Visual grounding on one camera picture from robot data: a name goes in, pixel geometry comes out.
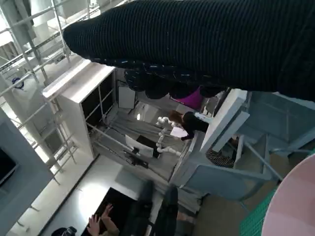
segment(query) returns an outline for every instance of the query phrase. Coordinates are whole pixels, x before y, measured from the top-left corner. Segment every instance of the monitor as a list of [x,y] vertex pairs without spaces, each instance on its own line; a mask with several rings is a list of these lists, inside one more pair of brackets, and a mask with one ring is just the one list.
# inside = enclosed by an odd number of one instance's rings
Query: monitor
[[16,163],[0,148],[0,186],[2,186],[14,173]]
[[135,141],[134,139],[129,137],[127,134],[125,135],[125,137],[126,137],[127,146],[129,146],[132,149],[134,149],[134,148],[139,149],[139,154],[141,154],[143,156],[153,157],[153,151],[154,150],[152,147],[145,146],[145,145]]

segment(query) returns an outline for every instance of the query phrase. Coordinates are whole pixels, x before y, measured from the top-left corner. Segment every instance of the desk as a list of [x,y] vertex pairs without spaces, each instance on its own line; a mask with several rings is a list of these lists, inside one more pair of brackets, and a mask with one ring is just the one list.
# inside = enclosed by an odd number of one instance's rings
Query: desk
[[283,180],[268,207],[262,236],[315,235],[315,154]]

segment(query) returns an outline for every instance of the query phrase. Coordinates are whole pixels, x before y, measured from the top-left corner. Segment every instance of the white board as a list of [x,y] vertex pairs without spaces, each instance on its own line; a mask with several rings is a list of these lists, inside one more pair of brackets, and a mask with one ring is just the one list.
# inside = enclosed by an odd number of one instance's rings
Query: white board
[[118,86],[118,106],[119,108],[134,108],[136,92],[129,87]]

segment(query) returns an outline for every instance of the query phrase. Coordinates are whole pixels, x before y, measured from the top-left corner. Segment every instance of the dark sweater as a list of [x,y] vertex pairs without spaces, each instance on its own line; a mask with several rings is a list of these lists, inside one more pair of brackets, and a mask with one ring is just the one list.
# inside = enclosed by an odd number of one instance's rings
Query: dark sweater
[[188,133],[187,136],[182,137],[183,141],[186,139],[192,139],[194,136],[195,130],[202,131],[202,132],[206,133],[208,126],[209,126],[208,123],[206,123],[202,120],[199,120],[197,117],[195,117],[193,112],[187,112],[183,116],[183,121],[184,121],[184,123],[182,124],[182,127]]
[[137,0],[74,23],[63,36],[99,63],[168,65],[208,75],[171,77],[183,83],[315,101],[314,0]]

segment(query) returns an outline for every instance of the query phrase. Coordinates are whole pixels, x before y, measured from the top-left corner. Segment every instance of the white paper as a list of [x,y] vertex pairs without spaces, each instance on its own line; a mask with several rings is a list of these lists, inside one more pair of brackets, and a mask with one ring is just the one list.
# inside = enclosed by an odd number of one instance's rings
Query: white paper
[[171,132],[172,136],[178,137],[178,138],[182,138],[188,135],[188,133],[183,130],[182,128],[179,127],[174,127],[172,132]]

